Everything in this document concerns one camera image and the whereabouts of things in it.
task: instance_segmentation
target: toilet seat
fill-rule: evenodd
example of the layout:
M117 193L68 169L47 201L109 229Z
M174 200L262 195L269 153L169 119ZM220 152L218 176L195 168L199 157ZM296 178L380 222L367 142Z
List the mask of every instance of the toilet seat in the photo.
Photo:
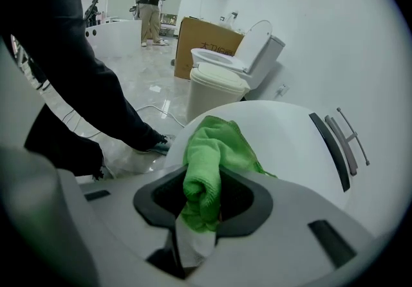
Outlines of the toilet seat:
M248 74L258 55L268 44L271 34L272 25L270 22L260 21L246 33L233 57L201 48L194 48L191 53L193 57L197 57L199 60L217 64L238 73Z
M239 71L242 73L245 70L245 64L235 56L228 56L201 48L195 48L191 51L194 55L201 57L202 60L213 65L218 64L224 68L233 69L234 71Z

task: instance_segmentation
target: khaki pants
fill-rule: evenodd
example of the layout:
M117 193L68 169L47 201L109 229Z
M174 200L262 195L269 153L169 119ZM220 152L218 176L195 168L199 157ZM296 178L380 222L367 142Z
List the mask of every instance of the khaki pants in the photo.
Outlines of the khaki pants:
M142 20L142 42L147 41L150 30L153 37L153 42L159 42L160 31L160 9L158 6L140 4L140 19Z

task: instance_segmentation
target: white toilet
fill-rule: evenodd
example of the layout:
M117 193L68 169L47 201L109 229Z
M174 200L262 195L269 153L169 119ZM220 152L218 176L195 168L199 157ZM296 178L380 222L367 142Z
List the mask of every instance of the white toilet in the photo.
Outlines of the white toilet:
M231 69L245 80L251 90L256 89L275 66L285 44L272 35L269 21L256 23L245 35L234 56L194 48L193 63L208 62Z

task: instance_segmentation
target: cardboard box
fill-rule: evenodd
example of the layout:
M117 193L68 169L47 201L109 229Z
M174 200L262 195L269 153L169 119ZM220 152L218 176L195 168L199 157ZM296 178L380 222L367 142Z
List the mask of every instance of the cardboard box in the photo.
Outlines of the cardboard box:
M190 79L193 48L203 48L233 56L242 39L242 34L218 25L194 18L183 18L174 62L174 76Z

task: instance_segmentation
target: black pants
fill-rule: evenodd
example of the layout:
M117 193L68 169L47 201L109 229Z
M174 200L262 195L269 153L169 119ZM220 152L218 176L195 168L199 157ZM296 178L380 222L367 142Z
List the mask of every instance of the black pants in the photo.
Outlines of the black pants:
M4 6L17 7L19 1L6 0ZM30 18L25 9L3 9L1 17L7 23L1 25L1 31L19 40L60 96L110 137L140 150L157 143L159 134L140 119L124 98L117 76L95 58L85 36L81 0L24 3L35 7ZM42 111L39 124L32 129L38 135L32 135L26 144L29 150L76 175L91 174L100 168L102 153L97 143L69 131L48 109ZM52 156L51 149L57 154Z

